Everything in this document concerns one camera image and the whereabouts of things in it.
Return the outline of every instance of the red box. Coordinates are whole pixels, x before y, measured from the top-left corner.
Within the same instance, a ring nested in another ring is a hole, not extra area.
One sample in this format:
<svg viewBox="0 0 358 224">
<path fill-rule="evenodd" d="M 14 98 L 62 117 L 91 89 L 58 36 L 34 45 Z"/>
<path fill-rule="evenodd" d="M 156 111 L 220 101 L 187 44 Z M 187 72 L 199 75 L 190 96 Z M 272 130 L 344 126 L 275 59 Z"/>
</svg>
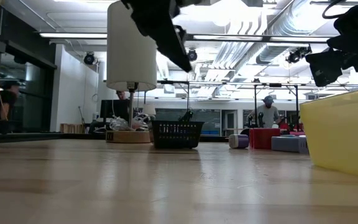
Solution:
<svg viewBox="0 0 358 224">
<path fill-rule="evenodd" d="M 280 128 L 252 128 L 249 130 L 249 147 L 271 150 L 273 136 L 280 136 Z"/>
</svg>

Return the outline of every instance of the gray shirt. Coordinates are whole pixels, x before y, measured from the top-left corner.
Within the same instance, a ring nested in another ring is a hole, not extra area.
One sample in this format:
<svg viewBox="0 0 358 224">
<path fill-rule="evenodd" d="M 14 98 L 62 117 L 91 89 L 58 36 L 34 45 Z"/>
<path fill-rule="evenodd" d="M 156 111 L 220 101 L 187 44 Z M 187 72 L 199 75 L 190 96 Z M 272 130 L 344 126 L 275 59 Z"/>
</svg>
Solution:
<svg viewBox="0 0 358 224">
<path fill-rule="evenodd" d="M 274 121 L 280 118 L 280 115 L 278 114 L 278 109 L 275 106 L 272 106 L 271 108 L 267 108 L 265 105 L 258 106 L 257 113 L 259 114 L 262 112 L 264 114 L 264 128 L 271 128 L 274 124 Z M 258 115 L 255 116 L 255 110 L 251 112 L 248 116 L 253 116 L 256 121 L 258 120 Z"/>
</svg>

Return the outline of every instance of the white wall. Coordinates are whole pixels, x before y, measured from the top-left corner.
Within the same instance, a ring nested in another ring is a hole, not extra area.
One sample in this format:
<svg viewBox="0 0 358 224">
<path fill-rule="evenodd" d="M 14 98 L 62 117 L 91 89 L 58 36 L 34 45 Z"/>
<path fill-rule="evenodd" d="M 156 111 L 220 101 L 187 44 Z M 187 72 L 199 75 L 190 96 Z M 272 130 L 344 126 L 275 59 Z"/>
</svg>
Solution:
<svg viewBox="0 0 358 224">
<path fill-rule="evenodd" d="M 92 121 L 96 112 L 99 75 L 70 55 L 63 45 L 56 48 L 53 80 L 51 131 L 59 131 L 60 124 L 81 124 L 81 107 L 86 123 Z"/>
</svg>

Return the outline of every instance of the foam roller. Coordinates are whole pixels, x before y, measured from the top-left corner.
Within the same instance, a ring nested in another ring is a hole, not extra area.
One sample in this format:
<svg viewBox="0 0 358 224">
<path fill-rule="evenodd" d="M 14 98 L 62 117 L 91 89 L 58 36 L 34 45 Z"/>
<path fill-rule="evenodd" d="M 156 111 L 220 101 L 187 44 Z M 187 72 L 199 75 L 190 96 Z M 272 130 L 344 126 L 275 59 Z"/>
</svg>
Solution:
<svg viewBox="0 0 358 224">
<path fill-rule="evenodd" d="M 249 138 L 246 134 L 232 134 L 229 136 L 229 146 L 232 149 L 245 149 L 249 145 Z"/>
</svg>

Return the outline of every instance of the security camera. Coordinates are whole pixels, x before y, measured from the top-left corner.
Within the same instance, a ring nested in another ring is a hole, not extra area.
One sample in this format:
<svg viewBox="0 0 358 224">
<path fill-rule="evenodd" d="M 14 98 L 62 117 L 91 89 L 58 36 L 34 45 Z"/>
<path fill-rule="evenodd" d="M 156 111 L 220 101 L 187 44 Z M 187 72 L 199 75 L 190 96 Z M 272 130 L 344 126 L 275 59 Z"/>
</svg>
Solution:
<svg viewBox="0 0 358 224">
<path fill-rule="evenodd" d="M 197 60 L 197 53 L 195 49 L 191 49 L 189 50 L 189 52 L 187 53 L 187 57 L 189 57 L 189 61 L 194 62 L 195 60 Z"/>
<path fill-rule="evenodd" d="M 86 65 L 94 65 L 98 62 L 98 59 L 94 57 L 94 52 L 88 52 L 86 53 L 86 56 L 84 58 L 84 63 Z"/>
</svg>

